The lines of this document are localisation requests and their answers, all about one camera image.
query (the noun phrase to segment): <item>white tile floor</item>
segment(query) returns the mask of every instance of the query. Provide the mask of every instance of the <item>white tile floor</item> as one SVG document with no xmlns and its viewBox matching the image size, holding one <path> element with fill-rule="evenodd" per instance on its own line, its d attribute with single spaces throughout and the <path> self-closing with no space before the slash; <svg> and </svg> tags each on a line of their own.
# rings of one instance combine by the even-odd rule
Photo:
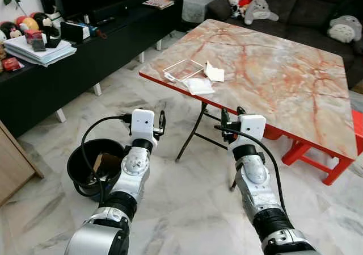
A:
<svg viewBox="0 0 363 255">
<path fill-rule="evenodd" d="M 164 48 L 181 37 L 164 40 Z M 150 48 L 146 62 L 159 52 Z M 138 76 L 141 64 L 132 61 L 101 82 L 103 95 L 92 91 L 64 107 L 67 122 L 50 116 L 19 141 L 45 178 L 32 179 L 0 208 L 0 254 L 63 254 L 75 229 L 89 217 L 96 203 L 76 193 L 66 172 L 67 159 L 85 130 L 96 120 L 137 107 L 166 111 L 166 134 L 151 158 L 145 196 L 132 225 L 129 254 L 262 254 L 260 242 L 242 210 L 240 193 L 228 191 L 233 157 L 194 137 L 178 164 L 178 150 L 199 113 L 200 103 Z M 357 102 L 362 97 L 355 95 Z M 210 108 L 212 114 L 219 111 Z M 203 118 L 200 132 L 214 139 L 215 122 Z M 125 144 L 128 129 L 106 122 L 90 138 L 106 137 Z M 264 140 L 277 160 L 291 141 Z M 314 157 L 332 164 L 319 152 Z M 363 250 L 363 180 L 356 173 L 360 157 L 332 186 L 325 174 L 298 162 L 287 167 L 278 161 L 285 203 L 292 223 L 304 231 L 322 254 L 351 255 Z M 275 178 L 272 184 L 276 190 Z"/>
</svg>

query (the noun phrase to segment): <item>black table leg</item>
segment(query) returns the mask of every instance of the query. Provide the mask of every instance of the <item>black table leg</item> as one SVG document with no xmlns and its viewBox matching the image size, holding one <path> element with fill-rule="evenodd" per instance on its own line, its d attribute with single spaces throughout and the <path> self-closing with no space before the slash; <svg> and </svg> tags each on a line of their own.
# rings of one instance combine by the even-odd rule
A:
<svg viewBox="0 0 363 255">
<path fill-rule="evenodd" d="M 207 103 L 202 102 L 202 109 L 201 109 L 201 111 L 200 111 L 200 113 L 199 113 L 199 117 L 198 117 L 198 119 L 197 119 L 197 122 L 195 123 L 194 128 L 193 128 L 193 130 L 192 130 L 191 134 L 189 135 L 189 137 L 188 137 L 188 138 L 187 138 L 187 140 L 185 141 L 185 143 L 184 143 L 183 147 L 181 148 L 181 150 L 180 150 L 180 152 L 179 152 L 178 156 L 176 157 L 176 160 L 175 160 L 176 162 L 178 162 L 178 161 L 180 160 L 180 158 L 181 158 L 182 154 L 184 153 L 184 150 L 185 150 L 185 149 L 186 149 L 186 147 L 188 146 L 188 144 L 189 144 L 190 140 L 192 139 L 192 137 L 193 137 L 193 135 L 194 135 L 195 131 L 197 131 L 197 128 L 198 128 L 198 126 L 199 126 L 199 124 L 200 124 L 200 121 L 202 120 L 202 117 L 203 117 L 203 115 L 204 115 L 204 111 L 205 111 L 205 109 L 206 109 L 206 106 L 207 106 L 207 105 L 208 105 Z"/>
</svg>

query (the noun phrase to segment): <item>black bucket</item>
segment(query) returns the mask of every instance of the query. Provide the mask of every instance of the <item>black bucket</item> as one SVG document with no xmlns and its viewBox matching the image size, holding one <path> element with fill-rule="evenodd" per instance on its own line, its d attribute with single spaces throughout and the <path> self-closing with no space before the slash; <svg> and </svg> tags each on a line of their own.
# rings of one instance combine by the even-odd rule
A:
<svg viewBox="0 0 363 255">
<path fill-rule="evenodd" d="M 85 143 L 85 151 L 91 166 L 93 166 L 100 153 L 110 154 L 120 159 L 124 157 L 123 146 L 118 142 L 109 139 L 90 140 Z M 69 157 L 67 172 L 69 177 L 73 180 L 74 187 L 79 194 L 84 197 L 91 197 L 93 200 L 99 200 L 100 187 L 96 180 L 90 180 L 90 178 L 93 177 L 92 171 L 83 158 L 81 146 Z M 120 173 L 121 163 L 116 169 L 97 170 L 97 175 L 103 177 L 101 182 L 106 192 L 110 191 L 112 186 L 116 183 Z"/>
</svg>

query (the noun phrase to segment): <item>cable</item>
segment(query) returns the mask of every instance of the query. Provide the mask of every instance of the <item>cable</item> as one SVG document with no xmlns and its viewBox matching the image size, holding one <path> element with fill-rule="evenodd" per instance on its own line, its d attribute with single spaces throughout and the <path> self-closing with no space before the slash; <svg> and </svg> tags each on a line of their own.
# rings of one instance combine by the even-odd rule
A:
<svg viewBox="0 0 363 255">
<path fill-rule="evenodd" d="M 275 174 L 276 174 L 276 181 L 277 181 L 277 189 L 278 189 L 278 195 L 280 197 L 280 203 L 281 203 L 281 207 L 284 209 L 286 215 L 288 215 L 287 211 L 286 211 L 286 208 L 285 208 L 285 202 L 284 202 L 284 197 L 282 195 L 282 188 L 281 188 L 281 181 L 280 181 L 280 174 L 278 173 L 278 167 L 277 167 L 277 162 L 275 160 L 275 158 L 273 157 L 272 153 L 270 152 L 270 150 L 261 142 L 259 141 L 258 139 L 248 135 L 248 134 L 245 134 L 245 133 L 242 133 L 242 132 L 239 132 L 239 131 L 236 131 L 236 130 L 233 130 L 233 129 L 229 129 L 229 128 L 225 128 L 225 127 L 221 127 L 221 126 L 214 126 L 215 129 L 218 129 L 218 130 L 221 130 L 221 131 L 225 131 L 225 132 L 230 132 L 230 133 L 234 133 L 234 134 L 237 134 L 237 135 L 240 135 L 240 136 L 243 136 L 243 137 L 246 137 L 252 141 L 254 141 L 255 143 L 257 143 L 259 146 L 262 147 L 262 149 L 265 150 L 265 152 L 268 154 L 269 158 L 271 159 L 272 161 L 272 164 L 273 164 L 273 168 L 275 169 Z"/>
<path fill-rule="evenodd" d="M 99 184 L 100 186 L 100 201 L 99 201 L 99 207 L 102 206 L 103 202 L 104 202 L 104 189 L 103 189 L 103 186 L 102 186 L 102 183 L 101 183 L 101 180 L 99 178 L 99 176 L 97 175 L 97 173 L 95 172 L 95 170 L 93 169 L 93 167 L 91 166 L 90 162 L 88 161 L 88 158 L 87 158 L 87 155 L 86 155 L 86 150 L 85 150 L 85 140 L 86 140 L 86 137 L 87 135 L 91 132 L 91 130 L 97 126 L 99 123 L 101 122 L 104 122 L 105 120 L 113 120 L 113 119 L 119 119 L 119 120 L 122 120 L 123 119 L 123 116 L 111 116 L 111 117 L 106 117 L 106 118 L 103 118 L 103 119 L 100 119 L 98 120 L 97 122 L 95 122 L 93 125 L 91 125 L 89 127 L 89 129 L 87 129 L 86 133 L 83 135 L 82 137 L 82 141 L 81 141 L 81 150 L 82 150 L 82 155 L 83 155 L 83 158 L 85 159 L 85 162 L 88 166 L 88 168 L 90 168 L 90 170 L 92 171 L 92 174 L 93 176 L 96 178 L 97 180 L 97 183 Z"/>
</svg>

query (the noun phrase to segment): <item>wooden cabinet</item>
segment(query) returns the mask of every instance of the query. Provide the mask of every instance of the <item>wooden cabinet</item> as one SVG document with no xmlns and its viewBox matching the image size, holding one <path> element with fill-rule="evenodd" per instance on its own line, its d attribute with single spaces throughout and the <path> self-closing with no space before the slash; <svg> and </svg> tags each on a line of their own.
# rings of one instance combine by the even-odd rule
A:
<svg viewBox="0 0 363 255">
<path fill-rule="evenodd" d="M 0 205 L 4 204 L 34 175 L 43 177 L 18 142 L 0 122 Z"/>
</svg>

